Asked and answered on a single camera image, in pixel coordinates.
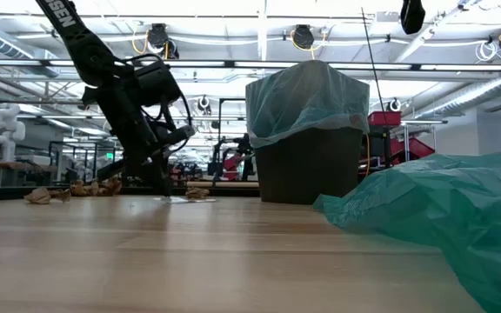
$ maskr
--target ceiling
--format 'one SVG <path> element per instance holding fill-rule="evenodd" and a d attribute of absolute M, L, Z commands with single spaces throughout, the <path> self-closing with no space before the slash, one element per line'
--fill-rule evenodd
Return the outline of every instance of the ceiling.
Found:
<path fill-rule="evenodd" d="M 398 21 L 402 0 L 369 0 L 344 2 L 340 0 L 177 0 L 175 2 L 151 2 L 145 0 L 83 0 L 76 1 L 77 13 L 87 27 L 102 38 L 118 57 L 137 55 L 144 46 L 144 33 L 153 23 L 166 23 L 168 33 L 174 38 L 182 60 L 251 60 L 292 61 L 311 59 L 311 53 L 296 49 L 287 37 L 296 24 L 309 24 L 316 38 L 315 58 L 325 62 L 370 62 L 365 42 L 365 28 L 361 10 L 364 10 L 366 28 L 372 43 L 375 63 L 395 62 L 414 42 L 416 35 L 405 35 Z M 481 42 L 489 36 L 497 38 L 501 33 L 501 0 L 471 0 L 468 10 L 448 18 L 445 23 L 433 23 L 451 12 L 458 0 L 423 1 L 426 9 L 424 30 L 431 29 L 431 37 L 423 41 L 406 56 L 407 63 L 462 63 L 501 64 L 501 50 L 492 54 L 481 48 Z M 59 38 L 50 35 L 51 24 L 37 6 L 35 0 L 0 1 L 0 35 L 10 43 L 27 51 L 48 50 L 57 58 L 69 58 Z M 384 40 L 389 35 L 391 40 Z M 476 50 L 492 55 L 480 59 Z M 198 98 L 203 95 L 211 100 L 212 114 L 218 109 L 221 97 L 244 98 L 244 88 L 275 70 L 253 69 L 172 69 L 184 94 L 190 99 L 193 113 Z M 345 74 L 371 85 L 371 103 L 377 108 L 377 85 L 371 71 L 346 71 Z M 422 108 L 439 97 L 451 93 L 469 83 L 487 81 L 497 74 L 477 72 L 383 72 L 380 75 L 380 94 L 384 99 L 398 98 L 412 107 Z M 0 67 L 0 77 L 11 80 L 19 87 L 46 93 L 47 77 L 21 72 L 10 67 Z M 79 101 L 84 84 L 74 68 L 62 68 L 57 79 L 48 83 L 49 95 L 58 101 Z M 10 87 L 0 81 L 0 99 L 39 100 L 38 96 Z M 53 104 L 40 106 L 44 114 L 80 115 L 101 114 L 97 107 L 80 110 L 76 105 Z M 157 110 L 150 108 L 151 114 Z M 174 115 L 182 116 L 184 107 L 176 103 Z M 225 103 L 223 114 L 245 116 L 242 102 Z M 71 126 L 75 121 L 62 122 Z M 88 127 L 107 130 L 104 121 L 83 121 Z M 213 133 L 209 122 L 199 123 L 199 129 Z M 225 131 L 245 132 L 245 123 L 231 122 L 222 126 Z M 191 143 L 198 148 L 202 135 Z"/>

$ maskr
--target plastic bag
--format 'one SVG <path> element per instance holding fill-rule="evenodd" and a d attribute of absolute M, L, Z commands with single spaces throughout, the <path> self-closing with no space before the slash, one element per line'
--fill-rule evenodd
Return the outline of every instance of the plastic bag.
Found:
<path fill-rule="evenodd" d="M 246 86 L 250 145 L 260 148 L 313 127 L 367 133 L 369 99 L 369 84 L 321 61 L 281 70 Z"/>
<path fill-rule="evenodd" d="M 344 230 L 439 247 L 483 309 L 501 312 L 501 153 L 403 163 L 314 207 Z"/>

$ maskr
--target wooden table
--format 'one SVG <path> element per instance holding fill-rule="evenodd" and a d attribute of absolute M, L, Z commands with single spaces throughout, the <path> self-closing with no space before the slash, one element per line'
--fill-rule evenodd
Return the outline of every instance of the wooden table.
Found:
<path fill-rule="evenodd" d="M 481 312 L 444 258 L 310 206 L 0 202 L 0 312 Z"/>

